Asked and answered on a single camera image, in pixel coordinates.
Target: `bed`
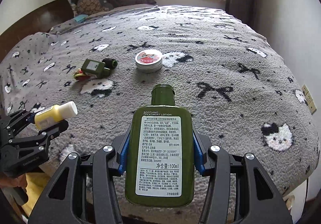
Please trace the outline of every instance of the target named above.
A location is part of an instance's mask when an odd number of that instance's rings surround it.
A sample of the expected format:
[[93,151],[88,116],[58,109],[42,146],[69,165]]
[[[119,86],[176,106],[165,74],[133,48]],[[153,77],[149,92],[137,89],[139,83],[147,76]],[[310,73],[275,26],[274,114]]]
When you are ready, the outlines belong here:
[[[136,70],[144,49],[163,53],[163,67]],[[74,72],[86,58],[114,58],[119,65],[105,79],[78,82]],[[320,148],[315,123],[300,86],[265,37],[220,9],[135,5],[70,20],[49,33],[21,40],[0,64],[1,105],[7,114],[39,111],[74,101],[78,116],[51,142],[52,175],[73,151],[93,153],[128,128],[136,109],[150,104],[157,83],[175,89],[176,105],[187,108],[198,132],[229,153],[255,154],[282,195],[316,168]],[[21,135],[36,134],[33,125]],[[130,204],[125,177],[115,178],[124,216],[154,223],[196,223],[207,178],[195,172],[195,195],[186,207],[156,209]],[[228,219],[233,218],[235,179],[231,178]]]

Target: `silver screw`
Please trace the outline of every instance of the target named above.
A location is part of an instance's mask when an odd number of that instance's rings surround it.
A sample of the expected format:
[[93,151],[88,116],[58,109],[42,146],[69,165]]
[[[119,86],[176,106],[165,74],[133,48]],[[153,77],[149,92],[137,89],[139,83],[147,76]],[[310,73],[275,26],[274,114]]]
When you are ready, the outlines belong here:
[[211,146],[211,150],[212,150],[212,151],[219,151],[219,150],[220,150],[220,147],[217,146],[217,145],[212,145],[212,146]]
[[109,152],[109,151],[111,151],[112,149],[113,149],[113,147],[112,147],[111,145],[107,145],[107,146],[104,147],[103,150],[104,150],[105,152]]
[[77,158],[77,153],[73,152],[73,153],[69,154],[68,158],[71,159],[71,160],[76,159]]
[[246,157],[247,159],[249,159],[249,160],[253,160],[253,159],[254,159],[254,155],[253,155],[252,153],[247,153],[247,154],[245,155],[245,157]]

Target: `small green bottle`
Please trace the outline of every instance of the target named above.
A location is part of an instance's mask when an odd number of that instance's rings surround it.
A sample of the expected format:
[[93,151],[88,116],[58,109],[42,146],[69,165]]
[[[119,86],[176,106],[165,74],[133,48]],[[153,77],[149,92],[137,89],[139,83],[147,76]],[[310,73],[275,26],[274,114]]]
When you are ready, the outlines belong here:
[[192,117],[174,95],[172,86],[156,85],[151,105],[133,116],[125,183],[132,204],[183,207],[194,197]]

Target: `electrical outlet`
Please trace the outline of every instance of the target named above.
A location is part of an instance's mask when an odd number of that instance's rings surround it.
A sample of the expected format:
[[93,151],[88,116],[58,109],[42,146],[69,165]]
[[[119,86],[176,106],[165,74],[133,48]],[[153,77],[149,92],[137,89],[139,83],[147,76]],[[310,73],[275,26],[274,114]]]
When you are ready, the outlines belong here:
[[304,96],[306,96],[306,95],[308,94],[308,92],[309,92],[308,88],[307,88],[305,85],[303,85],[303,86],[301,87],[301,89],[302,89],[302,91],[303,91]]
[[317,108],[314,104],[314,101],[311,101],[311,103],[309,103],[309,110],[310,110],[311,114],[313,114],[317,110]]
[[312,97],[311,97],[311,95],[310,95],[309,92],[308,92],[308,94],[305,96],[305,99],[306,99],[306,101],[307,101],[308,104],[312,102]]

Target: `yellow bottle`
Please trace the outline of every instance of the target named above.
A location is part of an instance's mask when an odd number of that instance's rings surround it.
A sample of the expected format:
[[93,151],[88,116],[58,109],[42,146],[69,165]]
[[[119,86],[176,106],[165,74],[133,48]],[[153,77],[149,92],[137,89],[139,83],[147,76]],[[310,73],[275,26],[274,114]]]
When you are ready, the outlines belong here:
[[46,129],[54,124],[78,114],[76,104],[71,101],[62,105],[54,105],[35,115],[35,125],[41,129]]

